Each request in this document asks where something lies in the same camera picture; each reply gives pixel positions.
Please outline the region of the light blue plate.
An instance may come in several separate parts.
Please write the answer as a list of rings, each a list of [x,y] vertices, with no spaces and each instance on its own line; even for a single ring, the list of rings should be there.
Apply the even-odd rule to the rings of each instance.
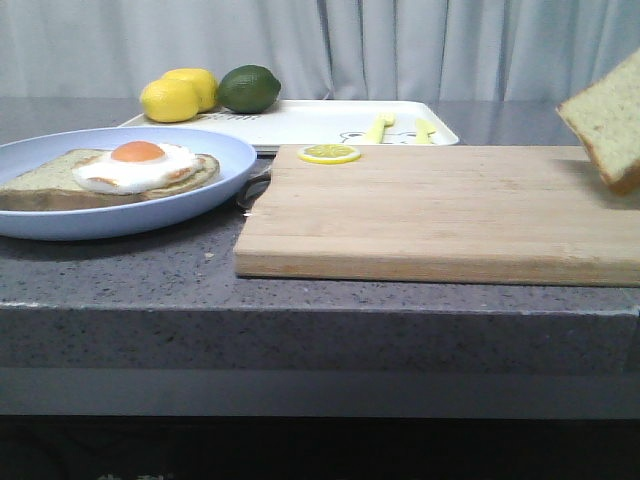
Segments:
[[[220,174],[211,184],[175,196],[104,208],[1,212],[3,236],[31,240],[92,240],[146,232],[188,220],[231,198],[257,160],[249,143],[218,132],[176,127],[114,127],[44,135],[1,146],[1,181],[73,148],[111,150],[132,140],[171,143],[214,156]]]

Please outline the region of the fried egg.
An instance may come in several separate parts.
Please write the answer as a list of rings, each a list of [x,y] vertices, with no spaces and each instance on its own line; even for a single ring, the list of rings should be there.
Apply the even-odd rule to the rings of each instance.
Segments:
[[[72,176],[85,190],[129,195],[179,183],[203,168],[204,161],[186,147],[132,141],[78,161]]]

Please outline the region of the bread slice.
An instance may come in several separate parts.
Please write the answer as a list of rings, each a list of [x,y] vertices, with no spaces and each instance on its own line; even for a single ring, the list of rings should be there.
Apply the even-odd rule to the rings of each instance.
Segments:
[[[618,195],[639,188],[639,53],[560,103],[556,111],[576,135],[605,185]]]
[[[1,184],[1,208],[8,211],[63,211],[103,208],[165,198],[215,183],[220,164],[214,156],[198,153],[202,169],[191,177],[147,192],[113,195],[81,188],[72,167],[96,157],[99,149],[73,149]]]

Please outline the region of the white rectangular tray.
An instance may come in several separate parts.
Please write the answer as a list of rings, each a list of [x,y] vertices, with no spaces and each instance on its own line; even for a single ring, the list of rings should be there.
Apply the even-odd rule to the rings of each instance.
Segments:
[[[431,126],[426,143],[455,145],[458,136],[425,104],[411,101],[279,100],[261,114],[238,114],[223,107],[179,122],[195,128],[235,136],[260,153],[273,153],[282,145],[358,143],[380,115],[393,115],[384,131],[388,145],[414,145],[416,126]]]

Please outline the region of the lemon slice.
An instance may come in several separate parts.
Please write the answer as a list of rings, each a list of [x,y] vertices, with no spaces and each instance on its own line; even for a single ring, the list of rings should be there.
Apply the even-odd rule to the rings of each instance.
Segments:
[[[316,144],[300,148],[297,156],[305,162],[329,165],[358,160],[361,152],[345,144]]]

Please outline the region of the yellow plastic fork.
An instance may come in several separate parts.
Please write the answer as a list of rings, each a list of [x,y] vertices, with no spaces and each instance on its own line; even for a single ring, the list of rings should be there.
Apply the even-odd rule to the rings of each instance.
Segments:
[[[372,125],[365,132],[364,143],[369,145],[381,144],[384,140],[386,129],[395,124],[395,119],[395,114],[391,112],[378,114]]]

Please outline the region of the yellow plastic knife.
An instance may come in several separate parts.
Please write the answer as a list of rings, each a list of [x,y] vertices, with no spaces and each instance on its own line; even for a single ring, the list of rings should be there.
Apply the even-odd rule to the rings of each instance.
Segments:
[[[430,121],[417,118],[415,120],[415,129],[416,144],[430,145],[433,143],[432,136],[437,132],[437,129]]]

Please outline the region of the green lime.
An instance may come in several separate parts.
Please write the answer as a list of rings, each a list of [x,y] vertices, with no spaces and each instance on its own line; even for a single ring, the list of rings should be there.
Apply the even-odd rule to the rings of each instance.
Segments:
[[[243,65],[231,70],[220,81],[218,103],[236,113],[258,114],[277,100],[281,82],[264,66]]]

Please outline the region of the wooden cutting board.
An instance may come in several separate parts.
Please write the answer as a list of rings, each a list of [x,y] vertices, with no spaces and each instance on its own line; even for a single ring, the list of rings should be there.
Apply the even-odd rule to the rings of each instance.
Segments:
[[[241,276],[635,286],[639,197],[578,146],[282,147],[234,248]]]

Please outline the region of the rear yellow lemon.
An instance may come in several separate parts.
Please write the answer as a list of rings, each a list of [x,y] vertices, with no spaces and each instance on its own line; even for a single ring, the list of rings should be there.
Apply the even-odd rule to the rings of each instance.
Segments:
[[[207,69],[178,68],[165,72],[162,79],[191,82],[199,97],[199,113],[212,110],[217,103],[218,81]]]

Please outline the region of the yellow lemon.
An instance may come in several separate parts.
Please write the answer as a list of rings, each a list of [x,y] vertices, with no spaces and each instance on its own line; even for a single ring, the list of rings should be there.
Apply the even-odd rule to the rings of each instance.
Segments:
[[[162,79],[191,82],[199,97],[199,113],[212,110],[217,103],[218,81],[207,69],[178,68],[165,72]]]
[[[197,90],[186,80],[154,80],[143,88],[139,101],[145,116],[160,123],[187,121],[199,112]]]

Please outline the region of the grey curtain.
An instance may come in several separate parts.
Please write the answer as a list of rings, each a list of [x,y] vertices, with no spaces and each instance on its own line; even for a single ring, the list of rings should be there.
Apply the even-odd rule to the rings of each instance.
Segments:
[[[287,99],[561,100],[638,46],[635,1],[5,1],[1,92],[126,98],[258,64]]]

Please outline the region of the front yellow lemon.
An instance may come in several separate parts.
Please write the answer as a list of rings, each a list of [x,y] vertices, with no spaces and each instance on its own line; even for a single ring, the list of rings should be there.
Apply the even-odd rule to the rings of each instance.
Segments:
[[[139,101],[145,116],[160,123],[187,121],[199,112],[197,90],[186,80],[154,80],[143,88]]]

